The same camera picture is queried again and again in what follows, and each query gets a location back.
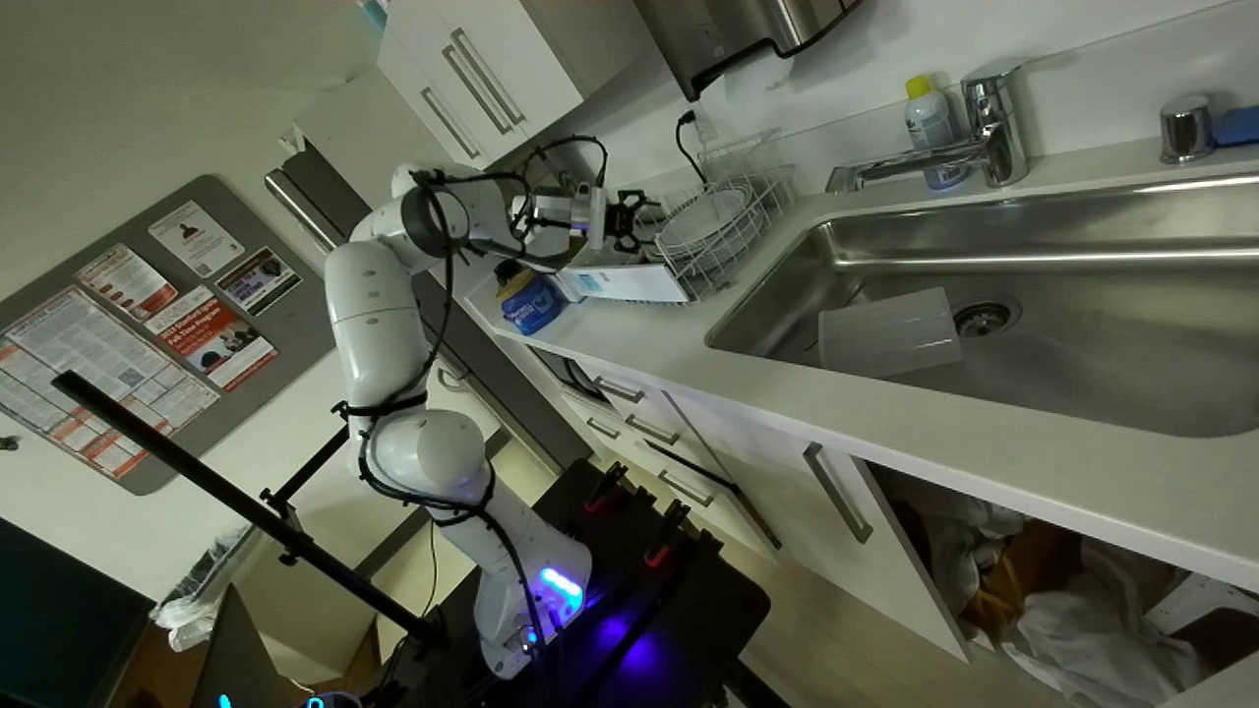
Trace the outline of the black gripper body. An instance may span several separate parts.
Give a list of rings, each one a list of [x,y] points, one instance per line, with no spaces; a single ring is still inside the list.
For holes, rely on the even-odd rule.
[[[635,207],[626,200],[610,200],[604,189],[562,191],[555,220],[596,253],[619,248],[635,230]]]

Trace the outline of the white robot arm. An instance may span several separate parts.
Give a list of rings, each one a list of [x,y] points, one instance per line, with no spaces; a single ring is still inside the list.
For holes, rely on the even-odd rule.
[[[596,556],[495,480],[486,432],[428,410],[437,343],[419,274],[470,253],[513,253],[513,195],[491,174],[403,165],[323,262],[360,474],[407,502],[482,565],[474,626],[486,663],[513,680],[585,608]]]

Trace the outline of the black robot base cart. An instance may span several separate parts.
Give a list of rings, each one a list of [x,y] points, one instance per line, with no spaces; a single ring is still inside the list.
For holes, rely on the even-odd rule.
[[[787,708],[741,654],[772,596],[741,575],[680,502],[665,512],[622,465],[566,466],[537,512],[596,549],[580,623],[513,680],[490,674],[474,581],[407,636],[372,708]]]

